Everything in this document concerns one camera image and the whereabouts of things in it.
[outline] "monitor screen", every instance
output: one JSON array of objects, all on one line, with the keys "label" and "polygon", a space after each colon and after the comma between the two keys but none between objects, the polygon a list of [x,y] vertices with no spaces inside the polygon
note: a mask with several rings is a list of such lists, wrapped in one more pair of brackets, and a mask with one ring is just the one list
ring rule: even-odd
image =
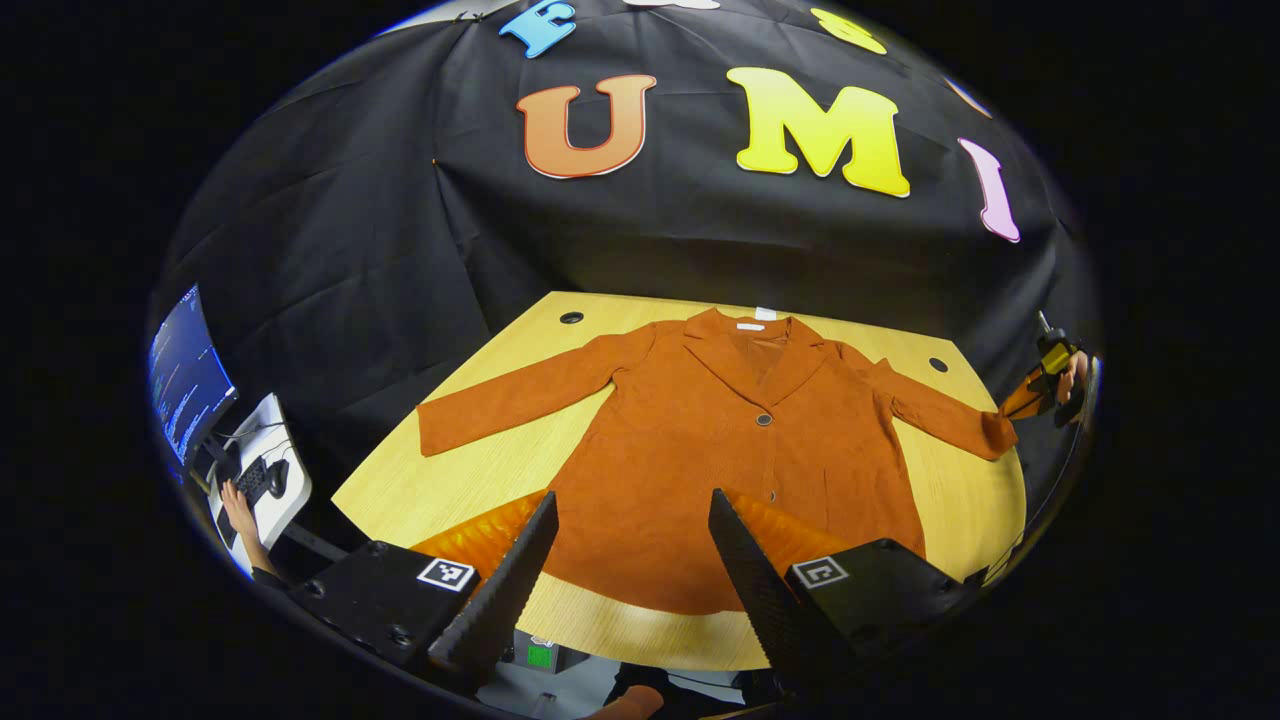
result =
[{"label": "monitor screen", "polygon": [[151,341],[147,391],[170,460],[191,468],[196,450],[237,397],[209,337],[198,286],[182,296]]}]

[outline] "coat lapel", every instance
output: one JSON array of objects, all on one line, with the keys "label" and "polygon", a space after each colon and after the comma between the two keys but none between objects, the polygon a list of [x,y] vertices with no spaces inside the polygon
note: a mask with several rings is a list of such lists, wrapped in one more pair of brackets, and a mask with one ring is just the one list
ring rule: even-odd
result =
[{"label": "coat lapel", "polygon": [[795,318],[782,322],[790,325],[787,347],[763,388],[755,384],[750,368],[728,340],[728,328],[735,320],[714,307],[694,315],[685,324],[685,334],[689,336],[686,347],[733,392],[760,407],[772,407],[804,384],[824,359],[822,351],[814,347],[823,342],[818,333]]},{"label": "coat lapel", "polygon": [[764,398],[769,401],[769,407],[806,383],[827,359],[817,347],[824,342],[822,336],[794,316],[787,320],[791,323],[787,347],[782,351],[778,365],[764,378]]}]

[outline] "black sleeve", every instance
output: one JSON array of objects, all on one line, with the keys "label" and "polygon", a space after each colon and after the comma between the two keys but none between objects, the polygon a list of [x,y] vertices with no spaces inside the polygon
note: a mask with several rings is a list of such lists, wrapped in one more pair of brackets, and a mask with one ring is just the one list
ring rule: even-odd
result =
[{"label": "black sleeve", "polygon": [[261,585],[266,585],[266,587],[269,587],[271,589],[276,589],[276,591],[280,591],[280,592],[289,592],[289,584],[288,583],[285,583],[280,578],[276,578],[275,575],[268,573],[266,570],[262,570],[261,568],[253,568],[252,575],[253,575],[253,582],[255,583],[259,583]]}]

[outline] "blue letter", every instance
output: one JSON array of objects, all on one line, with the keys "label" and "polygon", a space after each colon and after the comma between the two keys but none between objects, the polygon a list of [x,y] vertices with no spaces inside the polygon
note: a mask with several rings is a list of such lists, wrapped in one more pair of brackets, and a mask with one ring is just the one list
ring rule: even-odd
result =
[{"label": "blue letter", "polygon": [[[539,14],[541,10],[547,10],[547,13]],[[524,40],[525,45],[529,46],[529,50],[525,50],[525,58],[534,59],[577,27],[575,23],[558,26],[552,20],[567,20],[572,17],[573,8],[571,5],[558,0],[543,0],[502,26],[498,35],[509,32]]]}]

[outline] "orange coat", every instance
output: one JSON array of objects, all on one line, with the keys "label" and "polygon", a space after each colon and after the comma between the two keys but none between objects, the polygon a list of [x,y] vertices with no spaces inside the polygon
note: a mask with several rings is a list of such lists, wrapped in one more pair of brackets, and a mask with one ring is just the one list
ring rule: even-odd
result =
[{"label": "orange coat", "polygon": [[550,483],[559,534],[545,571],[668,612],[742,609],[707,529],[713,488],[772,502],[850,546],[892,537],[924,556],[891,418],[987,460],[1018,442],[1007,419],[795,318],[710,309],[419,405],[422,455],[554,413],[609,380],[617,389]]}]

